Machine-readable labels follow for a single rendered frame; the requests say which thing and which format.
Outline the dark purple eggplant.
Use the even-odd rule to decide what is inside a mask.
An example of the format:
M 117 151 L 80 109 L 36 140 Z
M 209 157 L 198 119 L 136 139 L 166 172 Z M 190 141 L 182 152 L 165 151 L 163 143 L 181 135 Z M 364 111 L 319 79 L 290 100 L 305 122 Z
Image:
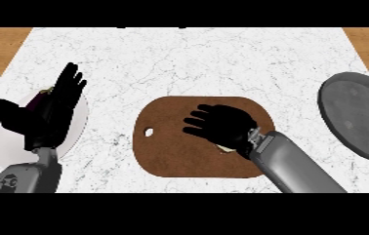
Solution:
M 29 105 L 27 105 L 27 109 L 30 111 L 35 111 L 36 110 L 36 107 L 39 106 L 42 100 L 45 99 L 45 97 L 48 95 L 51 95 L 52 93 L 52 90 L 54 90 L 54 87 L 51 87 L 49 89 L 46 90 L 41 90 L 39 93 L 36 94 L 35 98 L 32 99 Z

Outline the white plate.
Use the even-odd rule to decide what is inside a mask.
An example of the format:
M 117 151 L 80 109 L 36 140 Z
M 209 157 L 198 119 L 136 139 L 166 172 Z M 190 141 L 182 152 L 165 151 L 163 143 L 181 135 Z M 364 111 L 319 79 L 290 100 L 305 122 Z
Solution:
M 89 122 L 89 102 L 86 96 L 82 96 L 74 109 L 74 117 L 70 125 L 70 132 L 64 143 L 58 146 L 58 158 L 63 158 L 73 149 Z M 7 130 L 0 125 L 0 171 L 14 164 L 33 163 L 38 161 L 38 155 L 24 150 L 24 136 Z

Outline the dark grey pan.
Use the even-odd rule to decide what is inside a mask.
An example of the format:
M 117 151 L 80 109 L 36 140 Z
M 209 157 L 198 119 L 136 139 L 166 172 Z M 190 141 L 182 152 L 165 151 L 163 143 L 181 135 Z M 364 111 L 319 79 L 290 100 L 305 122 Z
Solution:
M 321 86 L 318 105 L 340 142 L 369 159 L 369 76 L 358 72 L 336 74 Z

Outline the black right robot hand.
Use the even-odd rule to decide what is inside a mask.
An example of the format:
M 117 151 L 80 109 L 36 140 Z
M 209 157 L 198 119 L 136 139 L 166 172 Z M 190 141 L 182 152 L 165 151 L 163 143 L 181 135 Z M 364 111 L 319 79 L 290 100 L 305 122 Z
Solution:
M 190 127 L 184 128 L 184 133 L 235 149 L 238 154 L 250 159 L 253 143 L 249 134 L 259 128 L 252 115 L 244 110 L 222 104 L 200 104 L 191 115 L 191 118 L 184 119 L 190 124 Z

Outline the brown wooden cutting board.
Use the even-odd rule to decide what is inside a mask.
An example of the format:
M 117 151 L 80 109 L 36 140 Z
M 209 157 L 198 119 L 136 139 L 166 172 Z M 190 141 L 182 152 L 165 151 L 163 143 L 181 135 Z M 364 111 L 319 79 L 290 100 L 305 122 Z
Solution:
M 147 105 L 136 120 L 134 151 L 142 168 L 162 177 L 260 176 L 256 164 L 237 152 L 226 153 L 206 139 L 184 133 L 184 119 L 200 104 L 224 104 L 246 110 L 263 135 L 277 129 L 266 108 L 249 98 L 162 97 Z

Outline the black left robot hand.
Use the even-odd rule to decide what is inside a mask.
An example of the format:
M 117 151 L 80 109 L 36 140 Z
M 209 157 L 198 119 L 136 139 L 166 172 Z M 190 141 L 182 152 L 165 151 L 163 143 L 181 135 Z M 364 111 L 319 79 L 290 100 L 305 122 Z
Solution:
M 0 98 L 0 125 L 26 137 L 27 151 L 63 144 L 86 84 L 79 66 L 70 62 L 35 111 Z

